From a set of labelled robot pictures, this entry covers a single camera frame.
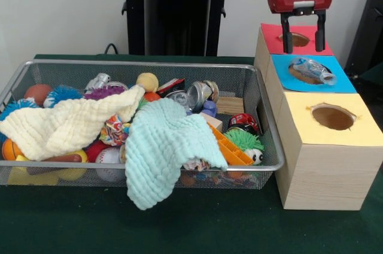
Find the blue spiky ball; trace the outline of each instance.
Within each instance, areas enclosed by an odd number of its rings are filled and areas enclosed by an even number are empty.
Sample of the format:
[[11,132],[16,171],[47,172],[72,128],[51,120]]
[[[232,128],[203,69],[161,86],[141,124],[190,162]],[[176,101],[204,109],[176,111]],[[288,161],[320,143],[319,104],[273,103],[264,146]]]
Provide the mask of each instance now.
[[[7,118],[8,115],[10,115],[15,110],[26,107],[39,108],[39,106],[32,99],[23,98],[18,101],[13,101],[9,103],[4,109],[4,111],[0,114],[0,121],[3,121],[5,118]],[[7,137],[3,133],[0,133],[0,141],[4,142],[6,139]]]
[[83,95],[76,88],[60,85],[51,91],[44,101],[45,108],[53,108],[60,101],[68,99],[80,99]]

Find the wooden box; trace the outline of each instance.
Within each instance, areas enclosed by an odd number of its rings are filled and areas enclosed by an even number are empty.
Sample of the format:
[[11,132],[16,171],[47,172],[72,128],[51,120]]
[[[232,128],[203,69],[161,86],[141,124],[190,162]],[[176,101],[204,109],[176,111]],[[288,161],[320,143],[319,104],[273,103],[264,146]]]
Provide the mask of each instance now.
[[383,161],[382,132],[350,88],[346,93],[322,92],[321,86],[315,92],[285,89],[266,40],[261,29],[255,66],[285,151],[286,163],[276,172],[284,208],[359,210]]

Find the wire mesh basket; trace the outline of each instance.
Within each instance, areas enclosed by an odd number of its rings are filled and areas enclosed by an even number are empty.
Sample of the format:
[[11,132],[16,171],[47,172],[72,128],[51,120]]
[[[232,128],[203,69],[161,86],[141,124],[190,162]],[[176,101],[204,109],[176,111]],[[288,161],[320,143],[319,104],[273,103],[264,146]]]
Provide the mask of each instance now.
[[[242,98],[245,112],[258,120],[260,140],[265,145],[260,166],[229,166],[227,171],[182,170],[176,187],[261,189],[273,171],[283,166],[284,153],[261,74],[249,65],[34,60],[21,65],[0,94],[1,110],[23,98],[32,85],[44,83],[84,89],[100,72],[126,85],[134,84],[142,72],[154,73],[160,85],[173,78],[185,78],[186,88],[198,80],[215,81],[220,96]],[[223,121],[223,132],[226,131],[230,115],[219,114],[217,118]],[[124,176],[124,167],[124,164],[0,160],[0,185],[126,186],[124,179],[101,179],[103,173]]]

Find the power cord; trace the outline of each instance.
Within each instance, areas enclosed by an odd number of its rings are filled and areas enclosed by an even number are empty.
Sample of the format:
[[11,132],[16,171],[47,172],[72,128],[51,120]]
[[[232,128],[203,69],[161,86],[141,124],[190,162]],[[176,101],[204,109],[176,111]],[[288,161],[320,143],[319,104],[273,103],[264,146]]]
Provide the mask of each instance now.
[[114,50],[114,53],[115,54],[118,54],[118,50],[117,50],[117,47],[114,45],[114,43],[109,43],[108,46],[106,47],[105,51],[104,51],[104,54],[107,55],[108,54],[108,51],[110,48],[113,48]]

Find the clear plastic bottle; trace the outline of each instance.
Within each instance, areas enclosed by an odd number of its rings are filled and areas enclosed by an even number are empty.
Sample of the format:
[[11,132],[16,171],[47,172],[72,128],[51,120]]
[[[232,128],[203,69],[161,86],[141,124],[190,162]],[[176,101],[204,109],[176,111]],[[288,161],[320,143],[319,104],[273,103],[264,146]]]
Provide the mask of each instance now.
[[334,85],[336,76],[330,73],[326,67],[310,58],[294,58],[291,62],[293,68],[302,75],[317,78],[324,84]]

